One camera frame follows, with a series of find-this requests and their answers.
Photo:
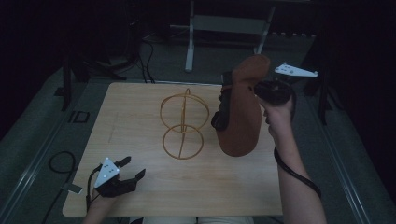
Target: white tracking plate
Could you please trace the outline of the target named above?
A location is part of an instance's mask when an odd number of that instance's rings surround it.
[[[102,169],[99,172],[98,177],[96,178],[95,187],[98,188],[107,180],[113,178],[117,174],[120,173],[120,169],[111,161],[109,158],[105,158],[105,161],[102,164]]]
[[[306,71],[306,70],[298,68],[298,67],[290,66],[286,63],[283,63],[282,65],[277,67],[275,69],[275,72],[279,73],[279,74],[283,74],[283,75],[293,76],[293,77],[317,77],[318,76],[317,72]]]

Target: gray floor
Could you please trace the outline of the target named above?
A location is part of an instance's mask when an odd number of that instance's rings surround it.
[[[187,74],[184,72],[186,39],[177,36],[169,43],[158,43],[154,37],[148,37],[147,41],[154,48],[149,71],[157,82],[220,84],[222,72],[231,70],[252,54],[252,47],[247,46],[246,42],[242,47],[198,42],[201,44],[195,46],[193,71]],[[299,66],[313,40],[304,36],[286,38],[271,35],[265,42],[263,54],[271,58],[271,70],[283,62]],[[143,45],[141,54],[146,62],[150,46]],[[127,77],[128,82],[143,81],[139,66],[121,71],[120,75]],[[73,102],[67,111],[61,112],[62,98],[53,96],[62,85],[62,73],[59,71],[49,78],[30,103],[1,142],[3,174],[0,176],[0,203],[4,223],[41,222],[66,179],[66,175],[55,174],[49,169],[49,159],[66,150],[75,155],[78,164],[111,82],[114,80],[97,75],[92,75],[88,84],[73,82]],[[303,79],[294,84],[298,102],[293,124],[308,173],[322,190],[328,222],[395,223],[395,206],[381,185],[346,112],[333,106],[327,112],[328,125],[321,125],[316,112],[318,96],[304,96],[302,88],[305,82],[306,79]],[[73,110],[90,112],[88,122],[68,122]],[[68,170],[71,160],[61,156],[53,164],[57,169]],[[28,168],[37,173],[25,173]],[[16,191],[21,185],[28,190]],[[81,218],[63,216],[65,197],[63,192],[53,206],[47,223],[81,222]],[[254,218],[258,224],[279,223],[282,219]],[[105,223],[118,221],[109,218]]]

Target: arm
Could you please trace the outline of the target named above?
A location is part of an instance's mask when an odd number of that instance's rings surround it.
[[[269,132],[274,137],[280,158],[294,172],[309,179],[291,128],[291,100],[281,106],[272,106],[263,100],[260,104],[265,108],[264,116],[269,119]],[[278,175],[285,223],[326,223],[319,196],[279,166]]]
[[[115,198],[104,198],[102,196],[98,196],[96,190],[93,191],[92,202],[90,209],[88,210],[87,216],[84,217],[82,224],[99,224],[105,219],[108,212],[111,210],[113,204],[117,201],[118,197]]]

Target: black strap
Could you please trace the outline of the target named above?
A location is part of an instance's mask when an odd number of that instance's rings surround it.
[[[308,187],[310,187],[312,190],[314,190],[317,195],[319,196],[319,198],[321,198],[321,191],[320,188],[318,186],[316,186],[314,184],[314,182],[310,181],[309,179],[303,177],[302,175],[299,175],[297,173],[295,173],[293,170],[291,170],[291,168],[285,164],[285,162],[282,161],[282,159],[279,156],[279,153],[277,152],[277,149],[275,147],[274,149],[274,156],[275,156],[275,160],[277,162],[277,164],[284,170],[286,171],[288,174],[292,175],[293,177],[297,178],[298,180],[300,180],[301,182],[305,183]]]

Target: wooden table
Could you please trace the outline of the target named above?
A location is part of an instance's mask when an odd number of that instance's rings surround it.
[[[274,142],[262,120],[257,147],[248,155],[229,157],[219,148],[210,120],[219,106],[221,86],[178,84],[113,83],[94,124],[79,164],[74,184],[84,188],[79,195],[69,193],[64,215],[84,217],[88,177],[106,157],[132,161],[120,169],[120,179],[133,178],[142,169],[146,176],[135,192],[120,198],[111,217],[202,217],[280,215],[281,203]],[[201,152],[189,160],[177,160],[163,149],[168,128],[160,116],[162,101],[184,93],[201,97],[209,108],[209,119],[199,130],[204,138]],[[183,97],[172,98],[163,106],[162,118],[170,125],[180,123]],[[186,100],[185,123],[198,127],[206,109],[191,98]],[[178,151],[181,133],[165,136],[169,151]],[[186,133],[183,153],[194,153],[202,144],[200,134]]]

